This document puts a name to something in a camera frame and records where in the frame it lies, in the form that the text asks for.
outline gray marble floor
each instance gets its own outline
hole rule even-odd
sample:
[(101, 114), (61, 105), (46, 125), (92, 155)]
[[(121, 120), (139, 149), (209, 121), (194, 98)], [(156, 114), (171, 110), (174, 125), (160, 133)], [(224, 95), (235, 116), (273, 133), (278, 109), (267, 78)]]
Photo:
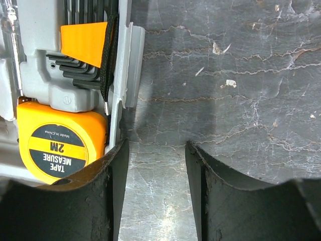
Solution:
[(321, 176), (320, 0), (136, 0), (146, 29), (119, 240), (196, 240), (184, 145), (250, 176)]

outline gray plastic case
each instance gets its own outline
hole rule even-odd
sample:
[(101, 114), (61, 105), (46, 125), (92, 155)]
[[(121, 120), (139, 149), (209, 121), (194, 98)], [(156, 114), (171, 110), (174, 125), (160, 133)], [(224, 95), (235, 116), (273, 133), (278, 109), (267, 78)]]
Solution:
[[(16, 125), (19, 83), (14, 80), (14, 75), (20, 70), (24, 96), (35, 98), (54, 109), (104, 113), (104, 103), (99, 91), (74, 87), (72, 79), (63, 77), (62, 71), (58, 67), (53, 68), (54, 62), (46, 57), (46, 54), (59, 54), (61, 50), (60, 26), (64, 24), (64, 1), (17, 0), (17, 5), (9, 1), (12, 9), (8, 7), (8, 0), (6, 2), (7, 5), (2, 3), (7, 8), (6, 13), (2, 12), (3, 18), (9, 18), (10, 11), (18, 12), (16, 23), (20, 25), (20, 31), (17, 28), (14, 34), (22, 43), (26, 61), (19, 60), (20, 69), (15, 71), (13, 52), (6, 55), (12, 45), (4, 41), (7, 39), (10, 42), (13, 34), (3, 29), (3, 38), (0, 39), (0, 177), (37, 184), (40, 181), (24, 167), (19, 155)], [(111, 124), (106, 152), (119, 140), (122, 109), (137, 104), (145, 30), (129, 22), (130, 10), (131, 0), (119, 0), (118, 49), (114, 84), (109, 91)]]

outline tape measure label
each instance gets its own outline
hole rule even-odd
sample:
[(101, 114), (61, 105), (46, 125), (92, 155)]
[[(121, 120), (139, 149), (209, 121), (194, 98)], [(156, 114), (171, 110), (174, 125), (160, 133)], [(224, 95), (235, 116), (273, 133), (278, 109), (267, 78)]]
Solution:
[(64, 178), (86, 164), (84, 143), (76, 133), (64, 126), (48, 124), (37, 128), (28, 145), (34, 163), (53, 177)]

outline tape measure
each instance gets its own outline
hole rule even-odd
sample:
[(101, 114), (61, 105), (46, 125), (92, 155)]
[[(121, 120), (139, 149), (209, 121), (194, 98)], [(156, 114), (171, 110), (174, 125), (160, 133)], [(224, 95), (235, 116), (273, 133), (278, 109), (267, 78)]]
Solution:
[(45, 183), (104, 155), (107, 121), (96, 112), (70, 113), (30, 101), (18, 105), (17, 117), (22, 161)]

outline tool case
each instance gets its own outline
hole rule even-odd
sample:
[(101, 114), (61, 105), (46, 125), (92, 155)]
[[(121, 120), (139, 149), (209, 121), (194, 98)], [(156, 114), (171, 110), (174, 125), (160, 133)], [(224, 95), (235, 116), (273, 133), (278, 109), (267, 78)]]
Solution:
[(117, 144), (144, 47), (130, 10), (131, 0), (2, 1), (0, 177), (52, 184)]

